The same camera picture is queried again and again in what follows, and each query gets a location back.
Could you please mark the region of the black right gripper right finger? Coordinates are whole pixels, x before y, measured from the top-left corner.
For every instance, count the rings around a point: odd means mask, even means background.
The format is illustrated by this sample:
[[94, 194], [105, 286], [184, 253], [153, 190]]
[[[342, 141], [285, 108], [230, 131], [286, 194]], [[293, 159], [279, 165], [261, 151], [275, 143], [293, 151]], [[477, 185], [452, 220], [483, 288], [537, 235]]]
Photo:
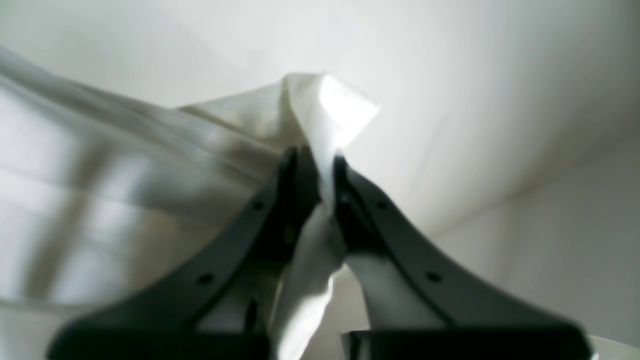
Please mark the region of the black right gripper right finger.
[[346, 360], [590, 360], [582, 328], [457, 264], [338, 155], [334, 214], [370, 328], [343, 334]]

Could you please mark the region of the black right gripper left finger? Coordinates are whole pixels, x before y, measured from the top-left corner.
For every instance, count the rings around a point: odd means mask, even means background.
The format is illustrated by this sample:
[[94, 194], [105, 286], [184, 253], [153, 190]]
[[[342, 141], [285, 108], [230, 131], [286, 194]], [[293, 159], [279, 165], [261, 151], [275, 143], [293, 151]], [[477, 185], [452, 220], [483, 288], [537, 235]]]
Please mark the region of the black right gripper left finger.
[[297, 236], [319, 202], [308, 146], [177, 269], [59, 330], [50, 360], [274, 360], [268, 328]]

